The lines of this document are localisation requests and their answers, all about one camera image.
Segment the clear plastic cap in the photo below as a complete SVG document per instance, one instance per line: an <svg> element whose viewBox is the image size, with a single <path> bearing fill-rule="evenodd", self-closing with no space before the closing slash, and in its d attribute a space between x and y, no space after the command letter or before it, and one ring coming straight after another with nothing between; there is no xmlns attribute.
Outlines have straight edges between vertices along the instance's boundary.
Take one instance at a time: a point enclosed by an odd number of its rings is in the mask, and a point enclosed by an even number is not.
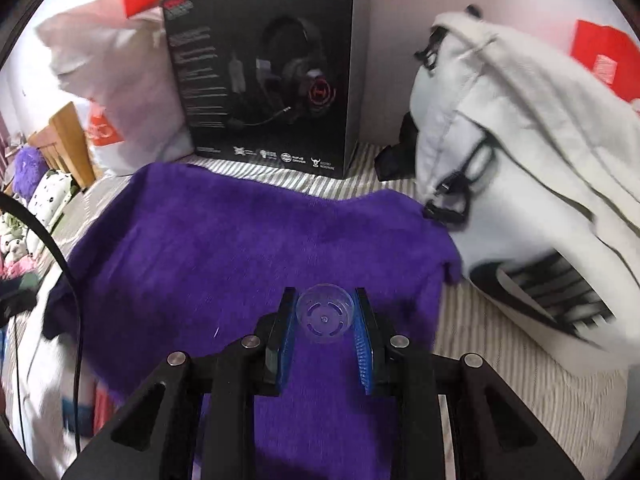
<svg viewBox="0 0 640 480"><path fill-rule="evenodd" d="M334 284L306 289L296 301L296 318L303 334L316 344L333 344L343 337L355 315L352 295Z"/></svg>

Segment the purple towel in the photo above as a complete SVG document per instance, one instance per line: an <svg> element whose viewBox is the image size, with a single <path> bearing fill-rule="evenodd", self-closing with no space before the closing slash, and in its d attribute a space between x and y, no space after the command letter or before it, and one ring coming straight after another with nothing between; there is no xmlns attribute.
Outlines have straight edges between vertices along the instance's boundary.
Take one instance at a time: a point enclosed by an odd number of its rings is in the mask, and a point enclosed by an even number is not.
<svg viewBox="0 0 640 480"><path fill-rule="evenodd" d="M385 190L322 200L191 165L132 176L68 259L43 335L85 334L96 374L126 399L171 351L205 356L276 310L285 287L363 287L399 333L429 347L442 284L460 275L447 231ZM367 396L351 336L298 335L283 393L256 403L262 479L385 479L395 410Z"/></svg>

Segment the white Nike bag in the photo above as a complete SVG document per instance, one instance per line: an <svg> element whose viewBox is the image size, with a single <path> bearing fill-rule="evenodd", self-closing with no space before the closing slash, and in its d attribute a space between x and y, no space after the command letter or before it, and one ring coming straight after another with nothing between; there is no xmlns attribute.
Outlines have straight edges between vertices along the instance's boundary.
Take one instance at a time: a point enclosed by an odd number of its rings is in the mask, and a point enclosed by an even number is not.
<svg viewBox="0 0 640 480"><path fill-rule="evenodd" d="M416 192L465 278L575 375L639 361L639 116L545 42L439 14L410 96Z"/></svg>

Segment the black headset box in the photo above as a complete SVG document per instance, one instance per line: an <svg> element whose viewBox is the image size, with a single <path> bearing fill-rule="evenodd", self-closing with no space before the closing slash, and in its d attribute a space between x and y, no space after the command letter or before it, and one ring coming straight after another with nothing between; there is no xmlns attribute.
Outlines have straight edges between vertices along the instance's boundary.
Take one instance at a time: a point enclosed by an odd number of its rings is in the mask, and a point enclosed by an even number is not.
<svg viewBox="0 0 640 480"><path fill-rule="evenodd" d="M194 151L341 179L360 129L370 0L163 0Z"/></svg>

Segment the polka dot pillow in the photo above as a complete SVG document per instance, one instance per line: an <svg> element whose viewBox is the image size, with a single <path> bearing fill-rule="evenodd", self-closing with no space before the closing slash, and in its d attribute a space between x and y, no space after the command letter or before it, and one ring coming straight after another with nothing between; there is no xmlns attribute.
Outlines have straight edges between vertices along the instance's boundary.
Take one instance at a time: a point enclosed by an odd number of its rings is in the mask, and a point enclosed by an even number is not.
<svg viewBox="0 0 640 480"><path fill-rule="evenodd" d="M77 191L71 174L49 170L38 183L27 209L51 232Z"/></svg>

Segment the wooden headboard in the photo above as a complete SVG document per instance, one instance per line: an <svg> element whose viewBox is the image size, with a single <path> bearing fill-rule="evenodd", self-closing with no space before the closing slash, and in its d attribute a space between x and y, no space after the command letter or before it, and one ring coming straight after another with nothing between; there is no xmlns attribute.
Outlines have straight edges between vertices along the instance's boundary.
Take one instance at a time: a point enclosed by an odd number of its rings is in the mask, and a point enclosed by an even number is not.
<svg viewBox="0 0 640 480"><path fill-rule="evenodd" d="M50 169L70 174L82 190L96 182L85 130L73 102L54 113L46 126L28 137L27 143L39 151Z"/></svg>

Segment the white Miniso plastic bag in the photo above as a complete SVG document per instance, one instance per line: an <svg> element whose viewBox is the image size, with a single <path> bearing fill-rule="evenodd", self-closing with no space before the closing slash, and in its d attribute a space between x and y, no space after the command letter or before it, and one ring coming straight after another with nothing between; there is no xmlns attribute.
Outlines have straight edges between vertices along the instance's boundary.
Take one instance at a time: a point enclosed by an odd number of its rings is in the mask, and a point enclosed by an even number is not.
<svg viewBox="0 0 640 480"><path fill-rule="evenodd" d="M193 153L160 9L128 18L124 0L94 0L36 34L58 88L89 102L85 133L105 172L126 176Z"/></svg>

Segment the purple plush toy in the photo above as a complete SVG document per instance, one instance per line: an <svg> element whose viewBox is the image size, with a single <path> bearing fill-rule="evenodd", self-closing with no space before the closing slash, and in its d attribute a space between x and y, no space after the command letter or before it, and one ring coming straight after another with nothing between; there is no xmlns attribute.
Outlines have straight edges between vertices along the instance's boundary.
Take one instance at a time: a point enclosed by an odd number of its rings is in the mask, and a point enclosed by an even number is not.
<svg viewBox="0 0 640 480"><path fill-rule="evenodd" d="M49 166L40 151L23 145L14 158L13 192L30 200Z"/></svg>

